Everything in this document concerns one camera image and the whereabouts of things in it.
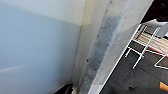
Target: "gray surface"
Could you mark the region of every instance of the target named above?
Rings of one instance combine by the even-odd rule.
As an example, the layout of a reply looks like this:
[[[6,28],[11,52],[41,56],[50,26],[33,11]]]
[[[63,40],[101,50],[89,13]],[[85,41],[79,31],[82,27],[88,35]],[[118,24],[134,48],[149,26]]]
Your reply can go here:
[[[114,90],[128,90],[129,85],[140,88],[158,88],[159,82],[168,84],[168,70],[153,66],[160,56],[146,52],[145,58],[141,59],[133,70],[131,68],[137,58],[138,55],[132,51],[127,58],[122,57],[100,94],[112,94]],[[167,61],[166,57],[160,64],[168,66]]]
[[[76,76],[75,78],[77,79],[72,78],[74,82],[80,77],[78,84],[79,87],[77,87],[79,94],[87,94],[88,91],[92,89],[89,88],[90,86],[104,85],[106,78],[109,77],[111,71],[113,71],[115,65],[118,63],[121,54],[129,43],[129,40],[133,36],[135,29],[145,15],[147,9],[150,6],[150,3],[152,2],[152,0],[144,0],[145,3],[139,0],[93,1],[95,1],[97,5],[94,6],[93,4],[94,7],[90,7],[93,7],[94,10],[98,9],[99,11],[92,12],[92,9],[91,11],[87,11],[88,8],[86,7],[85,14],[92,12],[93,16],[91,16],[89,21],[83,21],[83,26],[86,26],[86,28],[83,28],[82,26],[81,29],[81,38],[79,41],[79,47],[74,67],[75,75],[73,75],[73,78]],[[89,35],[93,34],[92,31],[94,31],[94,33],[96,32],[94,34],[95,37],[93,36],[93,38],[90,38],[91,36]]]
[[[45,9],[51,8],[51,12],[57,11],[54,8],[57,5],[49,4],[50,6],[46,7],[44,0],[20,2],[16,4],[29,7],[43,5]],[[52,94],[71,81],[80,25],[2,2],[0,13],[1,94]]]

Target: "concrete pillar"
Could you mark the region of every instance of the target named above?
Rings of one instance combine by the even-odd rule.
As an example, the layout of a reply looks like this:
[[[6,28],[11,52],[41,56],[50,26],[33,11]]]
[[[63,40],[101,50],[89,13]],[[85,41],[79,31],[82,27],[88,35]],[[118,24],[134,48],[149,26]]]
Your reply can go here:
[[[100,92],[152,1],[95,0],[90,20],[86,4],[90,22],[81,29],[72,79],[77,94]]]

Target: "wall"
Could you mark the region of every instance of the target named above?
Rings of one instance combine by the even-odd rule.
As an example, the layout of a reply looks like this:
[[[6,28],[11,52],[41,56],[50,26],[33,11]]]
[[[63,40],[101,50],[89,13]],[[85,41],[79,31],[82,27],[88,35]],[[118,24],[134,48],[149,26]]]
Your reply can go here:
[[[53,94],[71,81],[84,0],[0,0],[0,94]]]
[[[98,70],[97,74],[93,80],[93,83],[89,91],[91,91],[92,86],[93,87],[99,86],[96,91],[98,93],[95,93],[95,94],[99,94],[99,92],[101,91],[100,88],[105,85],[109,76],[115,69],[122,54],[124,53],[127,46],[129,45],[130,40],[135,35],[138,25],[143,19],[152,1],[153,0],[144,0],[144,1],[110,0],[109,6],[107,7],[108,11],[104,16],[104,21],[103,21],[104,23],[102,22],[101,27],[106,27],[106,28],[103,28],[102,32],[107,32],[107,31],[111,32],[111,41],[108,42],[109,46],[105,50],[104,58],[101,62],[99,69],[97,69]],[[106,34],[106,36],[103,36],[103,34],[101,34],[100,32],[99,36],[107,38],[109,34]]]
[[[73,94],[79,88],[80,80],[86,71],[87,59],[93,49],[94,42],[104,16],[107,0],[86,0],[86,7],[82,22],[79,46],[73,71],[72,81],[74,83]]]

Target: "concrete wall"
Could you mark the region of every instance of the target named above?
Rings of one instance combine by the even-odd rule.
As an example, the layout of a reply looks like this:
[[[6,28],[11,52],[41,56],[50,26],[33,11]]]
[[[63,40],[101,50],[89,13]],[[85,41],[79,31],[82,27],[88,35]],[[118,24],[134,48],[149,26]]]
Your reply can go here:
[[[72,76],[75,87],[74,94],[76,94],[76,88],[79,87],[80,80],[86,71],[85,65],[87,65],[88,57],[93,49],[92,47],[99,32],[107,4],[107,0],[86,0],[79,46]]]
[[[85,0],[0,0],[0,94],[53,94],[71,81]]]

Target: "metal frame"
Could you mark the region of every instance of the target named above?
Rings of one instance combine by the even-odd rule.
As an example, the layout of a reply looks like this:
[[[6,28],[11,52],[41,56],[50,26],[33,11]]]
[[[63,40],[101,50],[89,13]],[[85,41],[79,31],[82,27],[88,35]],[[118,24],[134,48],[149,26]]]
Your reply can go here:
[[[144,29],[142,30],[142,32],[141,32],[140,34],[142,34],[142,33],[145,31],[146,28],[147,28],[147,25],[145,25]],[[160,62],[164,59],[164,57],[166,57],[166,55],[160,54],[160,53],[157,53],[157,52],[153,52],[153,51],[150,51],[150,50],[147,50],[147,48],[149,47],[150,42],[153,40],[153,38],[155,37],[155,35],[156,35],[157,32],[159,31],[159,29],[160,29],[160,27],[157,27],[157,28],[156,28],[156,30],[154,31],[154,33],[152,34],[151,38],[149,39],[149,41],[147,42],[146,45],[143,44],[143,43],[141,43],[141,42],[139,42],[139,41],[137,41],[137,40],[132,39],[132,41],[134,41],[134,42],[136,42],[136,43],[138,43],[138,44],[144,46],[144,49],[142,50],[142,52],[138,52],[138,51],[136,51],[135,49],[133,49],[133,48],[131,48],[131,47],[127,47],[127,48],[128,48],[128,51],[127,51],[127,53],[125,54],[125,57],[128,56],[128,54],[129,54],[129,52],[130,52],[131,50],[134,51],[134,52],[136,52],[136,53],[139,55],[137,61],[135,62],[134,66],[133,66],[133,69],[135,69],[135,67],[137,66],[137,64],[138,64],[139,61],[141,60],[141,58],[144,57],[143,55],[144,55],[144,53],[145,53],[146,51],[151,52],[151,53],[154,53],[154,54],[157,54],[157,55],[163,56],[162,58],[160,58],[160,59],[155,63],[154,67],[163,68],[163,69],[168,69],[168,68],[166,68],[166,67],[162,67],[162,66],[158,66],[158,65],[157,65],[158,63],[160,63]]]

